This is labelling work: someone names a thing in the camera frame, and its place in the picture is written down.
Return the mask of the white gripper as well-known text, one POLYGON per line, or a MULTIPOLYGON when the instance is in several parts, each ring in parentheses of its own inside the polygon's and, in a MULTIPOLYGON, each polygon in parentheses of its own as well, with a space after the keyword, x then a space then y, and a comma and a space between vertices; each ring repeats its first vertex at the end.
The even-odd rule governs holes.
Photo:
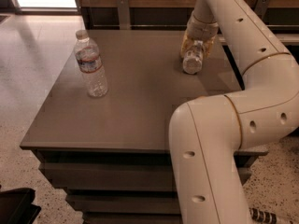
POLYGON ((214 45, 214 36, 219 30, 219 25, 210 12, 193 12, 187 22, 187 29, 184 33, 180 57, 184 58, 185 53, 192 47, 193 40, 203 41, 203 56, 207 58, 214 45))

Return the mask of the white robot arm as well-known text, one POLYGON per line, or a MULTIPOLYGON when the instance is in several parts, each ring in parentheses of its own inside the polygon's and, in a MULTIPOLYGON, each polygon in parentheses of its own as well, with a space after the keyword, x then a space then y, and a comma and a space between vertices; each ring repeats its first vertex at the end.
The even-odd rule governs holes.
POLYGON ((251 224, 235 166, 239 149, 276 142, 299 124, 299 65, 244 0, 202 0, 244 78, 242 91, 181 105, 169 147, 183 224, 251 224))

